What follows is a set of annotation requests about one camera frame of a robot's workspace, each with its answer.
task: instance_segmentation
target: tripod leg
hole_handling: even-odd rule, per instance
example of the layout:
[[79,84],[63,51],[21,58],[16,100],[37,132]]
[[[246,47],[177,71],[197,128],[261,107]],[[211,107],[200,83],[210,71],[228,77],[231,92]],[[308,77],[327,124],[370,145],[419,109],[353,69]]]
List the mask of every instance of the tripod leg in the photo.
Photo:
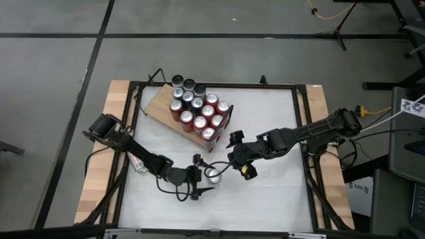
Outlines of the tripod leg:
[[347,47],[345,47],[344,41],[341,38],[341,36],[339,35],[339,33],[337,31],[335,31],[334,33],[335,36],[337,36],[337,40],[339,42],[339,45],[341,46],[341,48],[343,49],[343,51],[347,51]]

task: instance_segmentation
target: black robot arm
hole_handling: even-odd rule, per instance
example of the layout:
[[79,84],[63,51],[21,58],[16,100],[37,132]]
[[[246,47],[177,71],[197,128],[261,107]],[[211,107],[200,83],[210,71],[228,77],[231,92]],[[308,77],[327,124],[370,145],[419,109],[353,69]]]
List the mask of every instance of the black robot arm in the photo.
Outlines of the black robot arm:
[[230,144],[233,152],[228,154],[228,160],[234,169],[241,172],[246,180],[257,176],[252,162],[257,159],[273,159],[289,153],[299,142],[306,141],[308,152],[316,154],[326,149],[330,141],[338,137],[353,137],[362,127],[354,112],[339,109],[329,117],[301,126],[295,129],[273,129],[257,135],[256,142],[243,143],[242,131],[230,134]]

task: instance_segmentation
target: black floor stripe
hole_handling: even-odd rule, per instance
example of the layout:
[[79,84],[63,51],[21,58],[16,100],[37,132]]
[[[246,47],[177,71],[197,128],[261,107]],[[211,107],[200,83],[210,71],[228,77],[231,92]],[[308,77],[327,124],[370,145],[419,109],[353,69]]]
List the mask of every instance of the black floor stripe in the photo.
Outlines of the black floor stripe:
[[105,33],[106,27],[108,26],[109,18],[111,16],[112,8],[114,7],[115,0],[110,0],[108,3],[108,8],[106,9],[104,20],[102,21],[102,26],[99,30],[99,37],[96,39],[96,43],[94,44],[94,48],[92,51],[92,55],[88,61],[88,66],[86,69],[86,74],[84,75],[84,79],[81,85],[81,89],[78,92],[77,99],[72,109],[71,117],[68,121],[68,124],[65,129],[65,133],[62,137],[62,141],[60,147],[58,149],[58,153],[56,154],[56,159],[54,160],[54,170],[53,174],[50,178],[46,193],[44,195],[39,215],[35,222],[35,229],[42,229],[46,224],[46,220],[48,217],[48,212],[50,210],[50,206],[52,205],[52,201],[54,198],[54,194],[56,192],[56,188],[59,183],[60,174],[62,173],[66,156],[68,155],[68,150],[72,141],[72,136],[74,135],[75,127],[78,122],[78,118],[80,116],[82,104],[84,102],[84,98],[86,97],[88,85],[93,75],[94,65],[96,64],[96,60],[99,55],[100,47],[102,45],[103,37],[102,35]]

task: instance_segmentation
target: wooden plank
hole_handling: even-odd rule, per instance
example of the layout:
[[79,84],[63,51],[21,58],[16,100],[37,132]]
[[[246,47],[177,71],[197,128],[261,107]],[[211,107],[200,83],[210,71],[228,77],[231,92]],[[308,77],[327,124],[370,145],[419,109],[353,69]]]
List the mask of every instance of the wooden plank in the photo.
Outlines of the wooden plank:
[[[108,96],[106,97],[104,110],[105,114],[113,114],[121,119],[124,105],[126,104],[129,80],[112,80]],[[93,151],[104,148],[104,145],[95,143]],[[87,218],[90,212],[97,206],[105,195],[108,178],[112,166],[114,151],[107,149],[92,156],[86,180],[82,189],[80,202],[74,222],[81,222]]]
[[[318,85],[307,85],[307,97],[313,122],[322,120],[329,115],[323,88]],[[338,155],[336,148],[328,147],[328,151]],[[325,185],[326,198],[344,223],[354,228],[353,217],[348,202],[347,191],[338,158],[325,153],[320,159],[320,167]]]
[[150,101],[146,106],[145,112],[166,126],[174,129],[175,131],[181,133],[182,135],[188,137],[195,143],[204,147],[200,137],[195,132],[187,133],[181,127],[180,122],[173,120],[169,105],[173,101],[173,87],[169,85],[164,85],[155,97]]

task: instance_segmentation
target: concrete floor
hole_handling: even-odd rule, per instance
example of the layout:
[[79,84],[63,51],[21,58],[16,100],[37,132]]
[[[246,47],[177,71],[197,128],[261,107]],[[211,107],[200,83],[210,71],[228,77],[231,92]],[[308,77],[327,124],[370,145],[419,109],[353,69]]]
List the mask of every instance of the concrete floor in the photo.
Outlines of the concrete floor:
[[[323,16],[350,5],[312,2]],[[98,33],[107,4],[0,1],[0,33]],[[403,15],[418,22],[416,10],[407,4],[412,3],[400,2]],[[317,33],[333,30],[340,20],[314,17],[306,0],[116,0],[106,32]],[[341,32],[398,34],[399,26],[390,5],[359,3]],[[94,41],[0,39],[0,123],[5,126],[0,140],[26,149],[22,156],[0,154],[0,230],[33,226]],[[46,226],[73,223],[84,161],[92,150],[81,131],[102,111],[111,80],[147,80],[159,67],[168,79],[182,74],[211,82],[257,82],[265,74],[270,83],[323,85],[329,111],[358,104],[380,110],[390,105],[390,92],[364,91],[361,82],[398,82],[420,66],[416,57],[403,58],[412,48],[406,40],[345,42],[347,52],[332,40],[104,39]],[[362,144],[377,157],[388,151],[388,136]],[[344,145],[339,153],[350,151]],[[358,160],[367,158],[360,154]]]

